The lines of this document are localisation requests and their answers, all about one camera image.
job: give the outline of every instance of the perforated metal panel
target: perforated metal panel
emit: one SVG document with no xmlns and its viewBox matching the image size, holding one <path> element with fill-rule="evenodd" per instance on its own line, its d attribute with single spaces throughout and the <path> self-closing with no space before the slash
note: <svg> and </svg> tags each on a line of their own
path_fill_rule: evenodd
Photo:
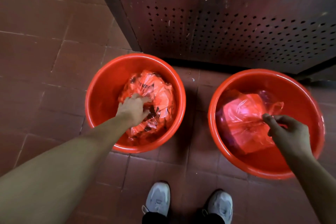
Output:
<svg viewBox="0 0 336 224">
<path fill-rule="evenodd" d="M 290 73 L 336 56 L 336 0 L 121 1 L 156 56 Z"/>
</svg>

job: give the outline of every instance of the white sneaker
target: white sneaker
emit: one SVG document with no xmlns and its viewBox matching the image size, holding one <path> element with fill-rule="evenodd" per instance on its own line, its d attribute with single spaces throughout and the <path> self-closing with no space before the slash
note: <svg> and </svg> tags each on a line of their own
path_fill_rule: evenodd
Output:
<svg viewBox="0 0 336 224">
<path fill-rule="evenodd" d="M 208 213 L 218 214 L 225 224 L 230 224 L 233 215 L 233 203 L 231 196 L 224 190 L 216 191 L 209 200 Z"/>
<path fill-rule="evenodd" d="M 165 182 L 155 183 L 149 191 L 146 206 L 142 206 L 144 214 L 160 213 L 167 217 L 170 205 L 170 188 Z"/>
</svg>

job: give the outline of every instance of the bag contents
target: bag contents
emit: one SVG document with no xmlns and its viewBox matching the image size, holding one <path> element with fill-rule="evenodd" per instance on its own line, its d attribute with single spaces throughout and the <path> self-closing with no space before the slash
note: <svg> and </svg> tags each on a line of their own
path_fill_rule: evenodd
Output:
<svg viewBox="0 0 336 224">
<path fill-rule="evenodd" d="M 268 125 L 262 115 L 280 114 L 284 103 L 274 96 L 259 91 L 243 94 L 228 90 L 221 96 L 221 108 L 216 112 L 216 124 L 223 142 L 238 154 L 248 154 L 274 145 L 267 135 Z"/>
<path fill-rule="evenodd" d="M 153 137 L 154 134 L 163 134 L 170 128 L 174 113 L 174 94 L 170 83 L 166 83 L 159 74 L 147 70 L 131 76 L 118 98 L 119 102 L 123 103 L 134 93 L 152 100 L 143 107 L 144 110 L 149 110 L 148 116 L 138 126 L 126 131 L 129 139 L 137 145 L 137 139 L 153 141 L 157 138 Z"/>
</svg>

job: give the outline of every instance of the person's left hand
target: person's left hand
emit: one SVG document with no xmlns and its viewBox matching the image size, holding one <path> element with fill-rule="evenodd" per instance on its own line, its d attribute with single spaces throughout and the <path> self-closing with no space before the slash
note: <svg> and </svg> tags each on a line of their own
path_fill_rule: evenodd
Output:
<svg viewBox="0 0 336 224">
<path fill-rule="evenodd" d="M 118 111 L 115 116 L 125 115 L 129 118 L 130 126 L 139 125 L 149 114 L 149 110 L 144 111 L 144 103 L 151 102 L 149 97 L 141 98 L 135 93 L 131 98 L 126 98 L 124 103 L 119 103 Z"/>
</svg>

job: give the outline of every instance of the red bucket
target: red bucket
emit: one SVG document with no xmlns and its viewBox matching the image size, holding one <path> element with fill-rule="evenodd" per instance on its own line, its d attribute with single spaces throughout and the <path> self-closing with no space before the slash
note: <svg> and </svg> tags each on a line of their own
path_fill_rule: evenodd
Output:
<svg viewBox="0 0 336 224">
<path fill-rule="evenodd" d="M 85 99 L 85 112 L 89 125 L 93 128 L 114 117 L 119 104 L 118 97 L 124 85 L 132 74 L 141 73 L 145 69 L 160 74 L 173 86 L 176 103 L 174 122 L 164 135 L 144 145 L 130 145 L 128 136 L 123 134 L 114 145 L 114 150 L 125 153 L 154 150 L 168 141 L 182 122 L 186 110 L 186 92 L 179 75 L 170 65 L 157 57 L 132 53 L 111 60 L 92 79 Z"/>
<path fill-rule="evenodd" d="M 213 140 L 222 154 L 241 170 L 267 179 L 286 179 L 294 174 L 276 146 L 247 155 L 233 155 L 219 136 L 215 113 L 218 100 L 225 90 L 238 90 L 243 93 L 266 90 L 284 102 L 281 114 L 286 114 L 309 127 L 310 145 L 315 158 L 318 158 L 324 144 L 324 122 L 322 113 L 309 91 L 294 79 L 275 71 L 250 69 L 236 73 L 226 79 L 212 96 L 208 121 Z"/>
</svg>

